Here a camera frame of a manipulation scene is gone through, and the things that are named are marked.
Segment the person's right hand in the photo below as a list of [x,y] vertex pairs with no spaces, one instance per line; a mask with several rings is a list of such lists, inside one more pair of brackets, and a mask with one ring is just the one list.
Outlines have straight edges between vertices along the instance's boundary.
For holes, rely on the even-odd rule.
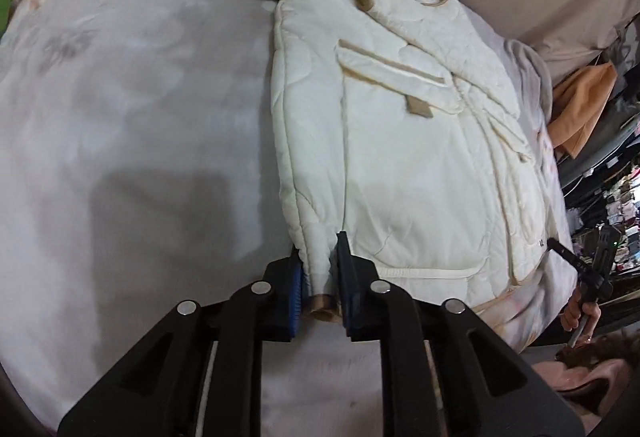
[[574,290],[574,294],[561,313],[560,322],[565,332],[575,332],[580,327],[580,324],[585,322],[582,334],[576,341],[576,344],[582,345],[591,341],[594,329],[600,318],[600,306],[597,303],[583,301],[580,292]]

